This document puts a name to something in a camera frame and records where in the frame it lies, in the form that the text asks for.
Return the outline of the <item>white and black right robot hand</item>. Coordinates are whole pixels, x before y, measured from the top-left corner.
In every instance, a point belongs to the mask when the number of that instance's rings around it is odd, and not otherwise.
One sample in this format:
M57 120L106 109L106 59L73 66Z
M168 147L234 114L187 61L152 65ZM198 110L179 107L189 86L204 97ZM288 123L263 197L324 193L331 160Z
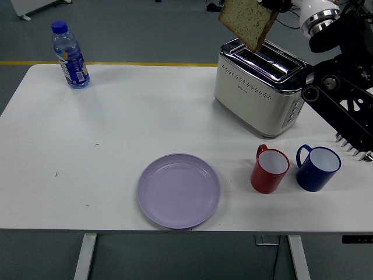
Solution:
M339 7L332 1L322 0L262 0L260 5L276 12L287 12L293 5L300 8L300 25L317 14L340 15Z

